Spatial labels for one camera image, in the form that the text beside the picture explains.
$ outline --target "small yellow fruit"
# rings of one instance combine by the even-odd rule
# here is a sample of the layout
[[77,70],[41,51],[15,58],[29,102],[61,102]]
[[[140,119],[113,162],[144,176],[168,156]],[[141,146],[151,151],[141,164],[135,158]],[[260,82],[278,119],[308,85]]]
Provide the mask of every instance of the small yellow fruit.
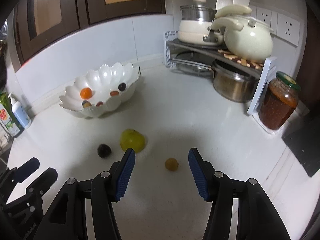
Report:
[[126,129],[120,137],[121,149],[125,152],[128,148],[132,148],[135,153],[141,152],[146,146],[144,136],[134,129]]
[[169,158],[165,161],[164,165],[169,171],[176,171],[178,169],[179,163],[175,158]]

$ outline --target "green apple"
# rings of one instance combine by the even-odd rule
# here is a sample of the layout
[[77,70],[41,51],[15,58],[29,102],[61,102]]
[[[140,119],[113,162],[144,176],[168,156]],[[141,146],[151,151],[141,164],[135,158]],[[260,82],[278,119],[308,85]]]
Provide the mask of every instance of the green apple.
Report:
[[128,148],[132,148],[135,153],[141,152],[146,146],[144,136],[134,129],[126,129],[120,137],[121,149],[125,152]]

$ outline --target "red sauce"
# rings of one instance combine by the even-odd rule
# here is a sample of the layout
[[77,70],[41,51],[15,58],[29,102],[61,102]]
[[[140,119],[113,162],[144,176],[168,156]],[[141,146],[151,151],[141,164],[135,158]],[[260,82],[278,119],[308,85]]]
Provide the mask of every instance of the red sauce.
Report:
[[261,122],[271,130],[278,130],[298,105],[298,97],[291,94],[279,83],[271,81],[261,106]]

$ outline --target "pot handle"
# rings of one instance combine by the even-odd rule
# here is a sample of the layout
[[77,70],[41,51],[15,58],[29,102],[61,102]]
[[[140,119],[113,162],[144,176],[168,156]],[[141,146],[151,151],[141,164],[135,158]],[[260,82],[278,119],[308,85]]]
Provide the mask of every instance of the pot handle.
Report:
[[215,19],[211,24],[212,30],[218,30],[221,27],[227,27],[232,30],[241,31],[244,25],[236,19],[232,19],[229,17],[220,17],[219,19]]
[[218,10],[214,16],[215,19],[224,17],[228,14],[250,14],[252,12],[252,9],[241,5],[241,4],[232,4],[232,5],[227,5],[220,10]]

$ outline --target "scalloped bowl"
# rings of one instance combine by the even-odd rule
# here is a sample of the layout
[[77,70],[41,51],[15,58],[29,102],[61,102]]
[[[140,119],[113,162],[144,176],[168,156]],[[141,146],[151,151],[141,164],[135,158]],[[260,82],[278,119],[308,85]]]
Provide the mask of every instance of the scalloped bowl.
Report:
[[[97,118],[116,110],[122,102],[129,100],[140,75],[140,67],[133,67],[132,63],[123,66],[117,62],[111,67],[102,65],[98,70],[89,70],[85,76],[77,77],[72,86],[66,87],[66,94],[60,96],[60,106],[75,117]],[[127,87],[119,91],[118,86],[123,82]],[[92,97],[88,99],[92,106],[83,108],[84,100],[80,97],[80,91],[86,87],[92,90]],[[119,95],[111,96],[111,91],[118,91]],[[103,105],[95,106],[99,101]]]

